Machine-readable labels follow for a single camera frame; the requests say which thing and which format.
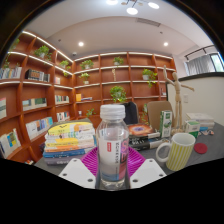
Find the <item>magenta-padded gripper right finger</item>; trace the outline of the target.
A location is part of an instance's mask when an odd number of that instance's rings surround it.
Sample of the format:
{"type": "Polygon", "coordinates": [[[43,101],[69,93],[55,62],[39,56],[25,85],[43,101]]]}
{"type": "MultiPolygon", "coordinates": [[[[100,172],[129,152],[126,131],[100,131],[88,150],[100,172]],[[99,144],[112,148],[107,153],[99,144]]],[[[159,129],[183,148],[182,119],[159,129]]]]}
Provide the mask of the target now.
{"type": "Polygon", "coordinates": [[[145,159],[133,148],[129,149],[127,173],[131,189],[143,187],[166,176],[154,159],[145,159]]]}

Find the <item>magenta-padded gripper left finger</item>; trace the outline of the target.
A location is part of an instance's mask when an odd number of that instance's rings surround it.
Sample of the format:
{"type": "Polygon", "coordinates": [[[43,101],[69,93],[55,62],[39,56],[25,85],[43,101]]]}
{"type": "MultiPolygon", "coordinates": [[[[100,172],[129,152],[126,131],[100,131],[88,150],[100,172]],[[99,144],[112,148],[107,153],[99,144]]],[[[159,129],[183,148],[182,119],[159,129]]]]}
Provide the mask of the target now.
{"type": "Polygon", "coordinates": [[[71,159],[59,177],[80,187],[95,189],[99,182],[97,149],[90,150],[80,159],[71,159]]]}

